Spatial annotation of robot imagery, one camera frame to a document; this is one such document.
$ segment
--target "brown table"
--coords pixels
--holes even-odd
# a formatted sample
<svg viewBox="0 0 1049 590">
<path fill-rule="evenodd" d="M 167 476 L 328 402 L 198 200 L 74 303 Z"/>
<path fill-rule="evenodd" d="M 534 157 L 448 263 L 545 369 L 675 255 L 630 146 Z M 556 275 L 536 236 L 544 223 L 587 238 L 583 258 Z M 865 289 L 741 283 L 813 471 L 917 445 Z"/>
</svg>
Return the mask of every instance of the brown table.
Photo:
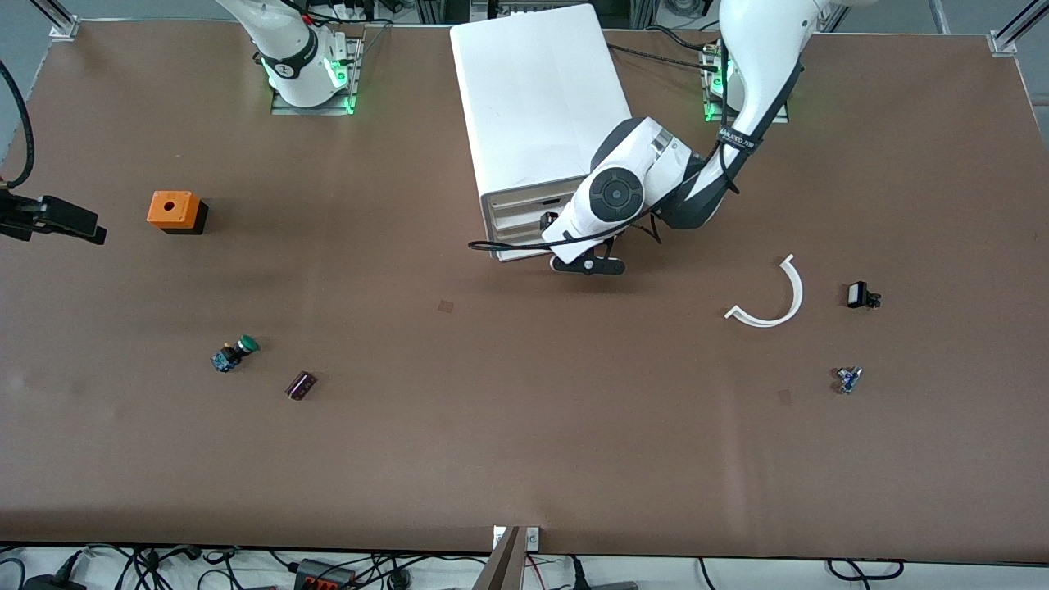
<svg viewBox="0 0 1049 590">
<path fill-rule="evenodd" d="M 620 278 L 467 250 L 447 29 L 388 31 L 351 118 L 270 115 L 251 52 L 216 22 L 51 49 L 21 192 L 109 241 L 0 241 L 0 539 L 1049 555 L 1049 163 L 982 38 L 814 39 L 744 194 L 661 247 L 629 232 Z M 693 71 L 616 64 L 636 114 L 709 149 Z M 146 224 L 156 189 L 200 195 L 207 233 Z M 785 312 L 791 253 L 794 319 L 722 317 Z M 882 309 L 843 307 L 859 279 Z M 242 333 L 262 352 L 216 373 Z"/>
</svg>

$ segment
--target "brown tabletop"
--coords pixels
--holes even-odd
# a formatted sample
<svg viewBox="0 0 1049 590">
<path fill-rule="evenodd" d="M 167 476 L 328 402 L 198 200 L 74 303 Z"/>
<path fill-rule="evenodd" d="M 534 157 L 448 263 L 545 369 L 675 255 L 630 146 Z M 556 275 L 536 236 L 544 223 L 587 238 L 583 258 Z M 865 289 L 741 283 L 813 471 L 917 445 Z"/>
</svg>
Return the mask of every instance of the brown tabletop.
<svg viewBox="0 0 1049 590">
<path fill-rule="evenodd" d="M 51 48 L 18 192 L 109 240 L 0 241 L 0 539 L 1049 555 L 1049 161 L 984 39 L 813 39 L 743 195 L 663 246 L 627 232 L 619 278 L 467 250 L 447 29 L 387 31 L 346 118 L 269 114 L 251 54 L 217 22 Z M 634 113 L 706 153 L 694 71 L 615 61 Z M 206 234 L 148 225 L 157 189 L 202 197 Z M 787 310 L 787 254 L 797 316 L 724 319 Z M 880 310 L 844 307 L 855 280 Z M 262 351 L 215 372 L 243 333 Z"/>
</svg>

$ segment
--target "orange and black block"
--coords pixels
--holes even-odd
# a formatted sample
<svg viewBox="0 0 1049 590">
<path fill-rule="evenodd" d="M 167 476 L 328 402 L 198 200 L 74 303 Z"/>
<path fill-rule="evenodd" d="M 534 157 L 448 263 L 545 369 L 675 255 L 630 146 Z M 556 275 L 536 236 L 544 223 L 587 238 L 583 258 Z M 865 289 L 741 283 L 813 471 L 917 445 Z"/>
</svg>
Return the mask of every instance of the orange and black block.
<svg viewBox="0 0 1049 590">
<path fill-rule="evenodd" d="M 158 190 L 153 193 L 146 220 L 164 233 L 204 233 L 208 206 L 188 190 Z"/>
</svg>

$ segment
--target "white box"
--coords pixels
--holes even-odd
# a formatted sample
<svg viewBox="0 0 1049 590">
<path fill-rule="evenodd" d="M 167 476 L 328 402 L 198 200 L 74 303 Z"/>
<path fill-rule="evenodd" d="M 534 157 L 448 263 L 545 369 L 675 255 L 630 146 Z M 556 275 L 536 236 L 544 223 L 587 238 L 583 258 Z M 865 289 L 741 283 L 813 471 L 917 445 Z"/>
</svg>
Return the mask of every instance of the white box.
<svg viewBox="0 0 1049 590">
<path fill-rule="evenodd" d="M 630 118 L 597 15 L 579 4 L 461 24 L 451 41 L 488 239 L 537 244 L 541 215 L 564 207 Z"/>
</svg>

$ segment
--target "white curved handle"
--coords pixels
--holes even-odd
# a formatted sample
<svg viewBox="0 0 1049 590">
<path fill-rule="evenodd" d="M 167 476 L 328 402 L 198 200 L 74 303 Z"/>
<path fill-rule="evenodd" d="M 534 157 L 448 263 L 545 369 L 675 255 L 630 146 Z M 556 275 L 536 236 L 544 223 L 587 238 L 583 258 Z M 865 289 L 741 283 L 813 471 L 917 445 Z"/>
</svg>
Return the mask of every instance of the white curved handle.
<svg viewBox="0 0 1049 590">
<path fill-rule="evenodd" d="M 747 325 L 753 325 L 754 328 L 774 328 L 780 323 L 787 321 L 788 319 L 794 317 L 794 314 L 801 309 L 801 277 L 797 274 L 797 269 L 790 264 L 794 259 L 794 255 L 791 254 L 779 265 L 779 268 L 787 273 L 787 278 L 790 279 L 791 287 L 794 288 L 794 299 L 790 303 L 790 310 L 788 310 L 787 315 L 779 319 L 757 319 L 756 317 L 748 314 L 747 312 L 740 309 L 740 305 L 733 307 L 731 310 L 725 314 L 725 319 L 735 316 L 735 319 L 746 323 Z"/>
</svg>

